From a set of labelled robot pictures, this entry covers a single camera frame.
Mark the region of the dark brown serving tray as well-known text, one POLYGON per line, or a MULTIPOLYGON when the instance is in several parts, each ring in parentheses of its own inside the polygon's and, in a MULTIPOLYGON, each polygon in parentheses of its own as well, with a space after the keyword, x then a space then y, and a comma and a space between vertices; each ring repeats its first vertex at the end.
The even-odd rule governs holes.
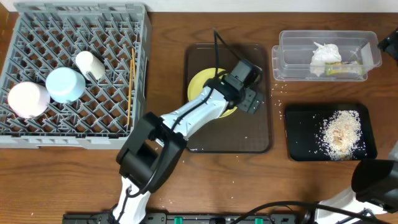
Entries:
MULTIPOLYGON (((264 95, 256 112, 248 114, 236 109, 224 118, 214 119, 188 140, 188 150, 194 153, 263 153, 272 147, 268 53, 259 44, 232 44, 231 48, 263 71, 257 89, 264 95)), ((219 46, 220 68, 232 71, 238 60, 223 46, 219 46)), ((188 102, 188 84, 200 71, 214 67, 214 44, 192 44, 185 51, 184 97, 188 102)))

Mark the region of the yellow plate with crumbs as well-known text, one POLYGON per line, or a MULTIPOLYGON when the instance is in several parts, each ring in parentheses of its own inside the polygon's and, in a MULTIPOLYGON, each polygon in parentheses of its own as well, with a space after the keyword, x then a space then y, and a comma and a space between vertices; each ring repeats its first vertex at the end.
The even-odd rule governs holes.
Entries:
MULTIPOLYGON (((218 75, 220 75, 218 78, 221 80, 221 78, 227 76, 228 72, 225 69, 219 68, 218 69, 218 75)), ((187 87, 187 101, 192 101, 196 97, 200 96, 202 94, 202 91, 204 89, 206 81, 209 79, 214 78, 216 75, 216 68, 206 68, 200 72, 198 72, 196 75, 193 76, 193 78, 189 81, 188 87, 187 87)), ((224 96, 219 92, 218 90, 214 89, 213 93, 209 97, 208 101, 211 99, 216 99, 215 96, 217 96, 217 100, 225 100, 224 96)), ((237 110, 237 106, 232 107, 232 109, 228 109, 228 102, 226 103, 226 106, 224 108, 223 114, 219 116, 219 118, 224 118, 232 113, 234 113, 237 110)))

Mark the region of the green snack wrapper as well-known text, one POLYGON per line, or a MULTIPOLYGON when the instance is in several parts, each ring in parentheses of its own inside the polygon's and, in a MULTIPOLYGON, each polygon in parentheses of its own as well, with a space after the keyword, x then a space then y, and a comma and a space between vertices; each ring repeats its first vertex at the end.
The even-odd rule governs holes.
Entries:
POLYGON ((352 62, 335 62, 328 63, 325 67, 325 74, 336 75, 339 73, 352 73, 355 75, 363 75, 364 70, 358 61, 352 62))

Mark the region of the white tissue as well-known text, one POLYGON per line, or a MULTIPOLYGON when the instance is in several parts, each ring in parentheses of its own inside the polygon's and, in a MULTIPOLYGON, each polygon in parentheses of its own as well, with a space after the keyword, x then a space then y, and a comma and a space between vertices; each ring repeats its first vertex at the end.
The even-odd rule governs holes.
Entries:
POLYGON ((317 49, 313 51, 310 63, 310 73, 320 76, 325 71, 325 65, 341 62, 338 46, 335 44, 319 44, 314 42, 317 49))

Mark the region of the cream plastic cup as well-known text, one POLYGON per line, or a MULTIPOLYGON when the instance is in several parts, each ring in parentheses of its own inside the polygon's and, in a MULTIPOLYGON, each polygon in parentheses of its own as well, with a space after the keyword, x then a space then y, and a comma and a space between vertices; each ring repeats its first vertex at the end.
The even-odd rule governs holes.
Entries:
POLYGON ((104 64, 89 51, 82 51, 77 54, 75 63, 82 75, 88 79, 90 73, 96 80, 105 75, 106 70, 104 64))

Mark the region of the light blue bowl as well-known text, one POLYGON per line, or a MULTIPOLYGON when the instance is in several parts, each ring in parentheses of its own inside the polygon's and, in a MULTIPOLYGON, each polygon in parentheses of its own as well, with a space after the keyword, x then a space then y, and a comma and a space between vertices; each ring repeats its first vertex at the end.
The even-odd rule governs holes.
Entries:
POLYGON ((49 73, 45 87, 54 101, 71 103, 83 94, 86 82, 79 72, 68 67, 60 67, 49 73))

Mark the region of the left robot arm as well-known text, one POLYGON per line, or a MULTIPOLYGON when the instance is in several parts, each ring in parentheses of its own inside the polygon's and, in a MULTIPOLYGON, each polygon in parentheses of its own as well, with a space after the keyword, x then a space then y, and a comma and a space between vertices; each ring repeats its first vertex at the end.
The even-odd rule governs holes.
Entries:
POLYGON ((220 72, 181 108, 160 117, 145 114, 116 156, 122 190, 110 223, 140 223, 150 195, 169 178, 189 137, 235 106, 255 112, 261 96, 255 87, 261 79, 262 72, 220 72))

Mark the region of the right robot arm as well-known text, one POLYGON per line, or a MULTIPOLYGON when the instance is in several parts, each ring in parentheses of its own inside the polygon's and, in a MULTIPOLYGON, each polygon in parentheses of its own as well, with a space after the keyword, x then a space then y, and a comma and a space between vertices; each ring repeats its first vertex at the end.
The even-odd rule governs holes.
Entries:
MULTIPOLYGON (((397 29, 378 43, 377 47, 397 61, 397 29)), ((397 212, 397 142, 388 160, 367 159, 354 170, 351 186, 320 205, 339 208, 358 215, 397 212)), ((308 223, 368 223, 328 210, 316 209, 308 223)))

